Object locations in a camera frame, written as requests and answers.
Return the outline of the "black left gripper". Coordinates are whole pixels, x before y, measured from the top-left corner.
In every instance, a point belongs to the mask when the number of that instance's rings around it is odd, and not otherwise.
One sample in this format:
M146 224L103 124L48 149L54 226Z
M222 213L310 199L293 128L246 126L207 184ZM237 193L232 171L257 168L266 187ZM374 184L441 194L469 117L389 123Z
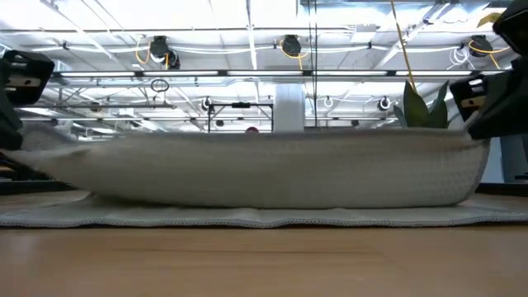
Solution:
M0 58L0 149L18 150L22 123L13 106L35 104L54 71L44 54L8 50Z

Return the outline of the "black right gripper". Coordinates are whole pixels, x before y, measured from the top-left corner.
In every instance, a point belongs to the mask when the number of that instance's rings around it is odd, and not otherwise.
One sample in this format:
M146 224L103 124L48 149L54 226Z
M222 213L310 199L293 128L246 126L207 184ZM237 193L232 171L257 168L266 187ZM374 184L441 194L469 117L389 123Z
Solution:
M473 139L528 134L528 0L513 0L493 23L493 31L519 55L511 68L450 86L464 119L478 112L468 128Z

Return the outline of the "grey microfiber towel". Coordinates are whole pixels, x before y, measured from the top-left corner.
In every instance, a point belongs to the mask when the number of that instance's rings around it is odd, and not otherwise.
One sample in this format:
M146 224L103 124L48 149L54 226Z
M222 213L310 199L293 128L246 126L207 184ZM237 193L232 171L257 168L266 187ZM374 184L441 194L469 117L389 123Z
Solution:
M462 130L133 133L103 142L36 130L8 157L87 197L9 211L0 226L528 222L528 211L469 204L488 154L488 141Z

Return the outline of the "potted plant in white pot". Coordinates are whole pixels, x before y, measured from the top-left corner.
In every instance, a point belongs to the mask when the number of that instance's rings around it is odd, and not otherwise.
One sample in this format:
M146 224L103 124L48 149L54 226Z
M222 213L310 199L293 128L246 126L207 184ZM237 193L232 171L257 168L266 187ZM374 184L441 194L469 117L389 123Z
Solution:
M403 91L403 109L394 106L394 115L402 127L447 129L448 109L445 102L449 82L440 88L431 109L427 107L422 97L416 93L409 81L405 82Z

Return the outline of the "dark hanging ceiling fixture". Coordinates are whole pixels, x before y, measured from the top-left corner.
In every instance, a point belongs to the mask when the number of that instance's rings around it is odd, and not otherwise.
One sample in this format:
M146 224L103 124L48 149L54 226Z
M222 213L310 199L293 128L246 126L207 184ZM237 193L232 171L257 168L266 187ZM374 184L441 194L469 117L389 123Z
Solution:
M178 54L172 50L167 43L165 35L155 35L147 45L147 57L142 59L139 55L139 43L136 45L135 58L140 64L147 64L149 60L161 64L164 69L181 68L181 61Z

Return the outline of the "white building column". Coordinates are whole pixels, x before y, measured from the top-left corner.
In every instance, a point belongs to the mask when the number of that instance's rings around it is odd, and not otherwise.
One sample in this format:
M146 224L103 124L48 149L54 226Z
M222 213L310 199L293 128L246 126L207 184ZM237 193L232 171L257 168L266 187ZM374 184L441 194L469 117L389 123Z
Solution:
M274 132L303 132L304 107L304 90L301 84L276 84Z

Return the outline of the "black distant rig frame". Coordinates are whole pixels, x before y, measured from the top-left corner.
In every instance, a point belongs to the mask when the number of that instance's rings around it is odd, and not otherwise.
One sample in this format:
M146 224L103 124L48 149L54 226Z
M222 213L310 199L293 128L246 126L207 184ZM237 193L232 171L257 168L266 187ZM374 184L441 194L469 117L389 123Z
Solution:
M233 103L210 103L207 106L207 132L211 131L211 122L216 120L217 116L225 107L230 107L233 109L249 109L251 107L256 107L265 117L271 122L271 131L275 129L275 110L273 103L250 103L244 101L238 101ZM269 107L270 114L267 114L262 108Z

